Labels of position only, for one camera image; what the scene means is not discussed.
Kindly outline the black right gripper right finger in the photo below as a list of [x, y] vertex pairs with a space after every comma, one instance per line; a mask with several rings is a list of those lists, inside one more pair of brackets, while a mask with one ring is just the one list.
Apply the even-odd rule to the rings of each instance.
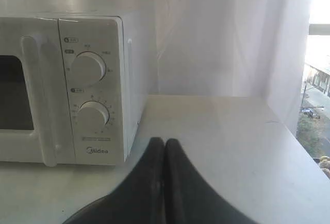
[[163, 196], [167, 223], [255, 223], [204, 180], [180, 142], [166, 142]]

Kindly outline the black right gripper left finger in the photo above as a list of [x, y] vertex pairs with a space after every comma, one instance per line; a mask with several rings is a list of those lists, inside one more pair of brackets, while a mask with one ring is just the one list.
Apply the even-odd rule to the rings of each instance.
[[65, 223], [164, 223], [164, 142], [150, 139], [142, 157], [110, 194], [88, 204]]

